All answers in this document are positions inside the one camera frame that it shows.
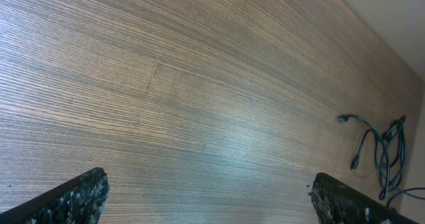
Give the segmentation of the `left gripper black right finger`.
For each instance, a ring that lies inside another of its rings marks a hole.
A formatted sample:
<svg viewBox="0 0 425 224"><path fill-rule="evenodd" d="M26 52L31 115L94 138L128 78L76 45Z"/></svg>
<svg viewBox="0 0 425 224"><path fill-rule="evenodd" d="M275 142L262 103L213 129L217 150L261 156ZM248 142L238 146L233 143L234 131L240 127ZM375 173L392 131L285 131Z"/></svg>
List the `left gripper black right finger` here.
<svg viewBox="0 0 425 224"><path fill-rule="evenodd" d="M417 224L323 172L309 195L320 224Z"/></svg>

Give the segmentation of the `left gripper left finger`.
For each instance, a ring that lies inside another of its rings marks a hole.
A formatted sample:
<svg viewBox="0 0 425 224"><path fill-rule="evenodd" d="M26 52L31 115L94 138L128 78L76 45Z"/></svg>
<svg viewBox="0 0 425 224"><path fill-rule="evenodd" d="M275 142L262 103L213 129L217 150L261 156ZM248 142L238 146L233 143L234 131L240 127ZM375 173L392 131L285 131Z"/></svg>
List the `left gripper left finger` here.
<svg viewBox="0 0 425 224"><path fill-rule="evenodd" d="M1 222L97 224L109 190L107 173L96 167L3 212Z"/></svg>

